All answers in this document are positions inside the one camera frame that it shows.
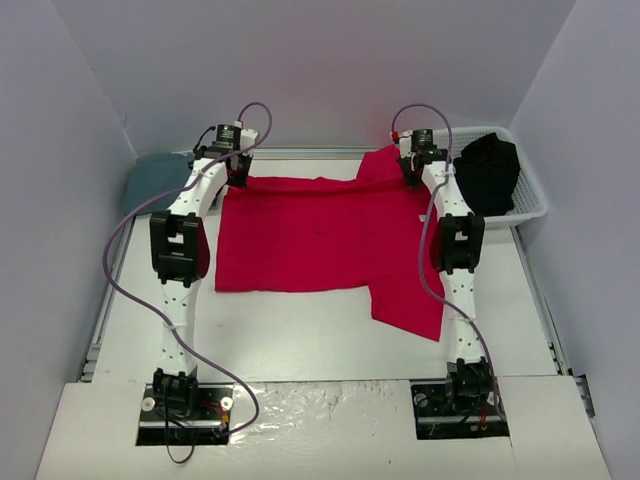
red fabric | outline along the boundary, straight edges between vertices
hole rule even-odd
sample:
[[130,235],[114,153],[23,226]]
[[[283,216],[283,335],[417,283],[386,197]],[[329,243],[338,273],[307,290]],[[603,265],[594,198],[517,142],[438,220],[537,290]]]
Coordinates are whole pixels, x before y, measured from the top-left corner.
[[[395,151],[367,153],[354,180],[249,178],[246,189],[231,188],[222,209],[216,290],[366,285],[374,319],[438,341],[443,307],[418,276],[419,216],[430,194],[406,186]],[[427,281],[444,295],[426,257]]]

shiny white surface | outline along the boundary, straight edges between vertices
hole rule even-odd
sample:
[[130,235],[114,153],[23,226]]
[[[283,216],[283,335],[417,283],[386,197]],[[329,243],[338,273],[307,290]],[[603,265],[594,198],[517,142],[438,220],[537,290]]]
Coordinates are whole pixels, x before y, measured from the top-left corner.
[[[260,160],[254,175],[353,178],[354,160]],[[450,325],[433,341],[371,319],[366,288],[322,293],[213,290],[220,210],[205,227],[212,268],[196,306],[195,347],[247,381],[319,381],[440,378],[446,373]],[[160,305],[151,268],[147,218],[133,229],[121,284]],[[541,323],[509,230],[488,231],[476,275],[478,324],[500,376],[554,375]],[[157,366],[161,320],[116,295],[94,382],[151,381]],[[201,381],[226,381],[200,366]]]
[[[572,378],[500,381],[511,437],[447,441],[416,440],[407,381],[255,384],[256,424],[181,466],[134,446],[142,384],[69,384],[38,480],[609,478]],[[237,424],[253,406],[234,399]]]

gray wall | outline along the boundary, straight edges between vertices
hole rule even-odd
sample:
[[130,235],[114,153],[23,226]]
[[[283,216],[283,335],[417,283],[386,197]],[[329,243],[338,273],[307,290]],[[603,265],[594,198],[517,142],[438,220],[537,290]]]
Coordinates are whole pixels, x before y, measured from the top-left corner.
[[32,478],[105,281],[130,152],[48,0],[0,4],[0,478]]
[[640,471],[640,3],[578,0],[512,129],[551,201],[523,229],[614,478]]
[[254,99],[271,145],[379,145],[419,100],[508,125],[573,3],[54,0],[141,154],[191,148]]

white plastic basket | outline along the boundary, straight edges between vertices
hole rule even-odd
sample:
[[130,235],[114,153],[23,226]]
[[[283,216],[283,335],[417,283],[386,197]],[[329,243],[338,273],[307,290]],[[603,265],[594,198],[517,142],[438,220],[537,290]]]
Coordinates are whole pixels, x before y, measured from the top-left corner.
[[[464,127],[453,129],[453,151],[451,157],[460,156],[460,151],[474,140],[484,137],[488,133],[495,132],[500,140],[511,142],[516,145],[518,159],[520,160],[520,176],[518,183],[513,191],[511,198],[513,200],[514,209],[507,212],[506,215],[499,217],[486,217],[485,223],[487,228],[505,228],[514,227],[516,225],[530,220],[532,218],[542,217],[547,213],[548,204],[544,196],[542,188],[535,177],[529,160],[526,155],[518,148],[513,135],[506,128],[502,127]],[[435,143],[440,148],[447,148],[449,136],[446,130],[434,130]]]

white panel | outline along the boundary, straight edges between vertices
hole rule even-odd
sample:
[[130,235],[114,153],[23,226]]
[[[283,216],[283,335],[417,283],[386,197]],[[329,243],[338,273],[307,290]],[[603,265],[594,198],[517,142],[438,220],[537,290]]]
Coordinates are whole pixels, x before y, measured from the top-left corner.
[[[255,175],[349,179],[359,161],[254,162]],[[442,378],[450,325],[440,343],[371,319],[367,288],[287,294],[213,290],[220,210],[205,219],[212,268],[196,306],[195,346],[249,381]],[[136,222],[121,284],[156,305],[160,284],[151,268],[148,218]],[[477,318],[499,375],[553,375],[555,368],[509,230],[485,234],[476,276]],[[95,382],[151,381],[162,321],[116,295]],[[201,366],[201,381],[225,381]]]
[[[416,440],[405,381],[253,388],[262,406],[257,423],[230,445],[197,447],[189,463],[177,466],[164,447],[134,446],[141,384],[67,385],[38,480],[608,478],[568,377],[504,379],[510,439]],[[532,399],[540,391],[552,400],[549,407]],[[232,422],[250,418],[248,395],[236,388],[234,399]],[[550,425],[555,440],[541,436]],[[178,450],[172,449],[176,457],[185,453]]]
[[512,131],[549,215],[522,229],[615,478],[640,471],[640,3],[581,0]]
[[26,479],[88,346],[132,153],[51,3],[1,3],[0,478]]
[[380,145],[415,101],[505,125],[573,3],[54,0],[139,153],[191,148],[255,99],[273,108],[270,145]]

